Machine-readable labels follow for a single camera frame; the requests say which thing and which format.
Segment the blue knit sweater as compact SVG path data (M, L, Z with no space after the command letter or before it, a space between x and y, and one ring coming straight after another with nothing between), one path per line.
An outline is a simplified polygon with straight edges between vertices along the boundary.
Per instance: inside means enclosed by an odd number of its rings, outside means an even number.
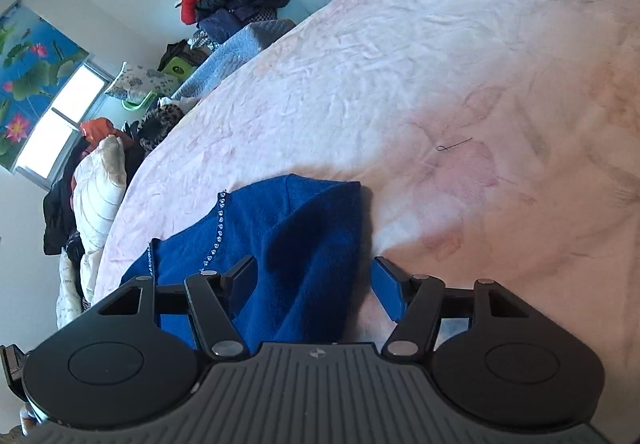
M124 278L180 285L201 271L226 274L245 256L257 282L232 323L248 348L343 338L359 273L361 186L295 174L219 193L215 206L166 240L152 239Z

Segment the black garment by window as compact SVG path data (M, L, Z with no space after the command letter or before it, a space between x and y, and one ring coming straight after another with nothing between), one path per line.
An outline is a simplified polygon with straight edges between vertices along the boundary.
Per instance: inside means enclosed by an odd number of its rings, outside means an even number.
M89 141L81 137L68 155L62 175L52 185L42 201L44 218L43 254L59 255L66 246L67 239L76 230L72 210L72 178L82 154L89 147Z

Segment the black hair pin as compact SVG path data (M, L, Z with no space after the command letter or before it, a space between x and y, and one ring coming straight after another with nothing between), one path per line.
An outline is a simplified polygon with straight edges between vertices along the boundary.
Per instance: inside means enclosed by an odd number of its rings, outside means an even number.
M462 141L455 141L454 143L449 143L449 144L444 144L444 145L437 145L435 147L435 150L437 152L446 152L446 151L450 151L454 148L457 148L465 143L468 143L469 141L472 141L473 137L468 137L468 138L464 138L462 139Z

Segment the white quilted duvet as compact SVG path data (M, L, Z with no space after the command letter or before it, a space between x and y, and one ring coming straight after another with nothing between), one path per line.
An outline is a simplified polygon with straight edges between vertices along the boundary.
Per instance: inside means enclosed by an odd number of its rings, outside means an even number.
M116 136L104 138L79 162L73 178L73 212L85 253L78 267L67 251L58 261L58 328L68 325L96 302L96 282L106 239L127 189L122 141Z

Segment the leopard print garment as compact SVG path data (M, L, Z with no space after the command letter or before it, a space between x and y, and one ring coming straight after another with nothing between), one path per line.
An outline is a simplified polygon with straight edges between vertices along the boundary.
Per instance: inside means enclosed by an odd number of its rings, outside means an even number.
M164 104L149 111L138 127L138 141L146 153L152 152L183 119L176 104Z

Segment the orange garment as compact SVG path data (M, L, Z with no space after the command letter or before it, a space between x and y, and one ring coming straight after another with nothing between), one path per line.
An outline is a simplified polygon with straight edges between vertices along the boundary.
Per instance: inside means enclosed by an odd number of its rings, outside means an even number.
M125 149L134 143L126 133L116 129L112 121L107 118L97 118L82 122L80 124L80 130L82 136L86 138L86 141L88 141L93 148L98 147L101 141L104 141L105 138L110 136L119 138Z

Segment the window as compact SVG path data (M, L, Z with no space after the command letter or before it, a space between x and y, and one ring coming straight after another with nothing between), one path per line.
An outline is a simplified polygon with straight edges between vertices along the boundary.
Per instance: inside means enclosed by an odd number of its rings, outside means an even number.
M104 89L111 81L113 79L93 62L80 66L29 135L14 171L38 187L49 189L80 137L80 123L99 110Z

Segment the pink floral bed sheet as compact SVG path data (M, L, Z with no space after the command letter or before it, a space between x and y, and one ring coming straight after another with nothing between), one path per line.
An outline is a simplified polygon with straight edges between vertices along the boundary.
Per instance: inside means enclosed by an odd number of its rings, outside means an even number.
M96 296L219 191L288 173L371 191L367 253L495 279L587 343L594 424L637 438L639 0L334 0L143 162Z

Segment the floral pillow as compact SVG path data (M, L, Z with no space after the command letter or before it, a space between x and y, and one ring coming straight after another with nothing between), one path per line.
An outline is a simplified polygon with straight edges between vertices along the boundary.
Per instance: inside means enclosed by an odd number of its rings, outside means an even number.
M131 104L140 104L150 92L156 96L170 96L179 86L178 78L173 75L124 62L104 94Z

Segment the light blue knit blanket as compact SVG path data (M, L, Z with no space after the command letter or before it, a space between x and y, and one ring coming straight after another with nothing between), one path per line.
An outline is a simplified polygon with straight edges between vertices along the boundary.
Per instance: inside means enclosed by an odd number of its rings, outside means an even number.
M241 66L294 29L288 19L252 22L218 46L170 97L202 99Z

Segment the lotus flower roller blind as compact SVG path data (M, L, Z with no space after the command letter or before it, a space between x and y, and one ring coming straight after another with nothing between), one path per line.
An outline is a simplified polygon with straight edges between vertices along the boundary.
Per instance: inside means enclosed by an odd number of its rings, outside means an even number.
M89 53L17 0L1 15L1 166L15 167L32 130Z

